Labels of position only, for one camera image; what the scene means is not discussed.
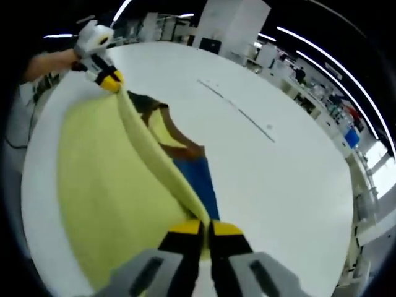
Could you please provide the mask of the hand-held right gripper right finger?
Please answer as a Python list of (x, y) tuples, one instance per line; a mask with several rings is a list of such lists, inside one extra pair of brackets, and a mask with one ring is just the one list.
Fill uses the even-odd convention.
[(209, 226), (211, 276), (218, 296), (305, 296), (299, 278), (264, 252), (255, 252), (231, 223)]

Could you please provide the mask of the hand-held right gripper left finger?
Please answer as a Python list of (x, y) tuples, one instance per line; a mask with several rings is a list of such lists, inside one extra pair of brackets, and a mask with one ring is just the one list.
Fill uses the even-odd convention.
[(200, 220), (171, 227), (159, 247), (141, 252), (115, 270), (105, 296), (191, 296), (203, 244)]

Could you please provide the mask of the person's left hand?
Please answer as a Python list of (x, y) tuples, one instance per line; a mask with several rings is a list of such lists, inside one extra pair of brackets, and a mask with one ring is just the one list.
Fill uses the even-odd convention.
[(81, 71), (80, 57), (73, 49), (67, 49), (59, 53), (59, 68), (62, 71)]

